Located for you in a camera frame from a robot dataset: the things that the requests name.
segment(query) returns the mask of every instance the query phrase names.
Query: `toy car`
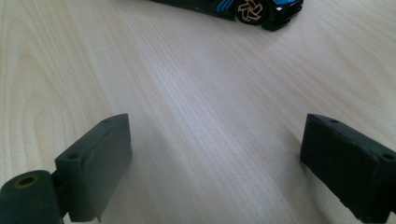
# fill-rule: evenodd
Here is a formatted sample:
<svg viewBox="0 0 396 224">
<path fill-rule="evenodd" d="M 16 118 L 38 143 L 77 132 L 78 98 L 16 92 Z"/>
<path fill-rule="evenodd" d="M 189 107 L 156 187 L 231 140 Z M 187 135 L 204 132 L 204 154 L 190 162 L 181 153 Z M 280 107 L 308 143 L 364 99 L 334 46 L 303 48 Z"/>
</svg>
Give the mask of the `toy car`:
<svg viewBox="0 0 396 224">
<path fill-rule="evenodd" d="M 304 0 L 152 0 L 275 31 L 301 11 Z"/>
</svg>

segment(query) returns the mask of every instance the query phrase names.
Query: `screw hole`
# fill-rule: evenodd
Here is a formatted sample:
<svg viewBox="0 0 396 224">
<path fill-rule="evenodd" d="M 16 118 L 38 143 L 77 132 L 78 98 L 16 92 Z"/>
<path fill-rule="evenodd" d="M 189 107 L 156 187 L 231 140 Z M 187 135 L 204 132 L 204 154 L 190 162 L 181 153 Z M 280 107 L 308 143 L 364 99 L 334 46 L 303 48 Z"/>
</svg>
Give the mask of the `screw hole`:
<svg viewBox="0 0 396 224">
<path fill-rule="evenodd" d="M 75 160 L 78 158 L 78 154 L 77 153 L 71 154 L 68 158 L 69 160 Z"/>
<path fill-rule="evenodd" d="M 29 175 L 26 176 L 22 179 L 19 179 L 17 182 L 15 182 L 14 187 L 16 189 L 24 189 L 27 188 L 29 186 L 32 186 L 38 179 L 38 176 L 36 175 Z"/>
<path fill-rule="evenodd" d="M 389 154 L 384 154 L 384 155 L 382 155 L 382 157 L 384 157 L 385 159 L 390 160 L 390 161 L 393 161 L 395 159 L 393 156 L 391 156 Z"/>
</svg>

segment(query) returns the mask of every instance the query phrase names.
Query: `light wooden surface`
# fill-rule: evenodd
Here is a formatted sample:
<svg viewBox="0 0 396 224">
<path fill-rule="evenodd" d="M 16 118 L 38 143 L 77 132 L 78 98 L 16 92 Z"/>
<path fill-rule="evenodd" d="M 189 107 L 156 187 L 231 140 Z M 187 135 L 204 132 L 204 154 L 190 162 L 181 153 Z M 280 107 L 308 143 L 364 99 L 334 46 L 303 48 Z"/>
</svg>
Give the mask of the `light wooden surface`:
<svg viewBox="0 0 396 224">
<path fill-rule="evenodd" d="M 128 113 L 103 223 L 360 223 L 298 155 L 307 113 L 396 149 L 395 14 L 306 0 L 270 33 L 147 0 L 0 0 L 0 184 Z"/>
</svg>

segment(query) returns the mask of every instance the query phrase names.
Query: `black plastic part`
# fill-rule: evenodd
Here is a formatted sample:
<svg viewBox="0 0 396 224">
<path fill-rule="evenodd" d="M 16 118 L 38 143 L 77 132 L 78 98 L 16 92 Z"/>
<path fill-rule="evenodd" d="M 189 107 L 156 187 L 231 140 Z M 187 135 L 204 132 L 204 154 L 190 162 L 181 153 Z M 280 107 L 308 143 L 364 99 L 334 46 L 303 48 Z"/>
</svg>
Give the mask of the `black plastic part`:
<svg viewBox="0 0 396 224">
<path fill-rule="evenodd" d="M 271 19 L 262 24 L 262 29 L 276 31 L 284 27 L 291 21 L 292 17 L 296 16 L 303 9 L 303 2 L 303 0 L 296 1 L 291 5 L 283 7 L 279 12 L 270 11 L 269 18 Z"/>
<path fill-rule="evenodd" d="M 366 135 L 309 114 L 300 159 L 362 222 L 395 211 L 396 153 Z"/>
<path fill-rule="evenodd" d="M 1 188 L 0 223 L 63 223 L 49 172 L 32 171 L 18 175 Z"/>
<path fill-rule="evenodd" d="M 70 220 L 100 218 L 131 159 L 126 114 L 103 120 L 56 158 L 59 177 L 70 185 L 67 195 L 73 198 Z"/>
<path fill-rule="evenodd" d="M 0 191 L 1 224 L 63 223 L 100 219 L 132 160 L 128 115 L 105 119 L 63 152 L 57 171 L 33 171 Z"/>
</svg>

